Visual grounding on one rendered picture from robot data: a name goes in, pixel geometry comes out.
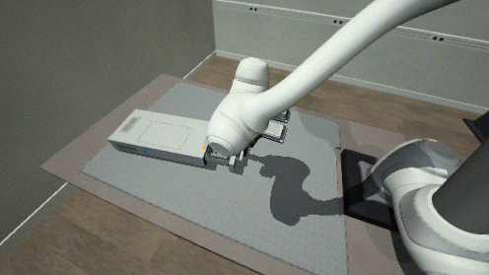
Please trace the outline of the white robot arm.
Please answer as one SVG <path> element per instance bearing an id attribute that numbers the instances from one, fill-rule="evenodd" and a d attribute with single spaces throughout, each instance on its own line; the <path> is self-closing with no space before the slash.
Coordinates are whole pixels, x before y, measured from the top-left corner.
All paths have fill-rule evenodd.
<path id="1" fill-rule="evenodd" d="M 271 119 L 378 38 L 457 1 L 375 0 L 269 90 L 266 62 L 243 59 L 229 94 L 210 118 L 209 146 L 225 157 L 250 148 Z M 403 246 L 422 273 L 489 275 L 489 137 L 462 165 L 447 145 L 415 139 L 377 157 L 374 165 L 360 161 L 358 166 L 362 197 L 393 208 Z"/>

